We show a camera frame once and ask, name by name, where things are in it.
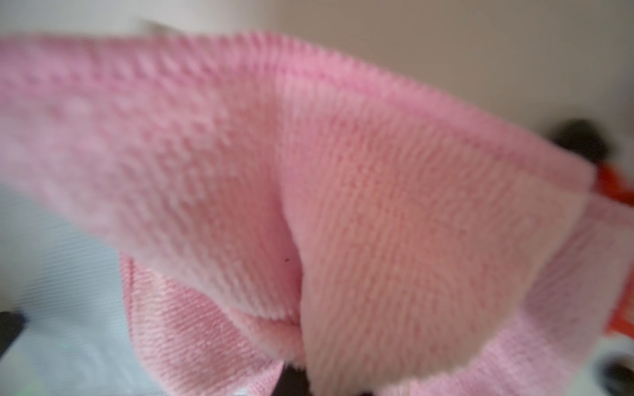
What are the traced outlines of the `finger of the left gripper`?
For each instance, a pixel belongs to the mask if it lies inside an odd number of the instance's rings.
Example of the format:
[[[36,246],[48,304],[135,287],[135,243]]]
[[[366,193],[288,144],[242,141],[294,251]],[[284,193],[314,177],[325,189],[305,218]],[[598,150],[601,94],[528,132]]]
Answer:
[[[0,356],[20,337],[26,326],[26,317],[20,312],[3,311],[0,313]]]

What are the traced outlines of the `stack of mesh document bags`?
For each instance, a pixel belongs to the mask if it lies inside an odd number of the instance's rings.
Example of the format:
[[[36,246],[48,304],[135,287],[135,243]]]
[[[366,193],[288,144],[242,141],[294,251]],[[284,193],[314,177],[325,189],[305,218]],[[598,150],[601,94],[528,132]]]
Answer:
[[[1,359],[2,394],[161,394],[131,348],[117,253],[7,188],[1,308],[26,318]]]

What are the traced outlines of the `pink microfiber cloth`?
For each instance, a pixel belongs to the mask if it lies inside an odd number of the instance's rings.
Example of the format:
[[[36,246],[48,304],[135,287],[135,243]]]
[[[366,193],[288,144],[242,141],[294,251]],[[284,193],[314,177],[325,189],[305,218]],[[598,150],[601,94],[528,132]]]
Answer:
[[[274,34],[2,39],[1,178],[120,253],[172,395],[559,395],[633,265],[589,161]]]

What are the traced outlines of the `clear mesh document bag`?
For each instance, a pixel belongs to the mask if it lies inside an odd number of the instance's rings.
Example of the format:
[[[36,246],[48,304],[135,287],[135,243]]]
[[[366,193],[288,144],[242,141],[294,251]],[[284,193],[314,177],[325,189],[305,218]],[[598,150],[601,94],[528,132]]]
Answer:
[[[626,206],[633,206],[633,186],[612,165],[615,148],[596,123],[580,118],[565,120],[552,132],[551,141],[597,167],[595,189],[599,194]],[[627,279],[606,333],[633,339],[633,276]],[[595,379],[607,395],[632,395],[633,356],[616,355],[604,359],[595,370]]]

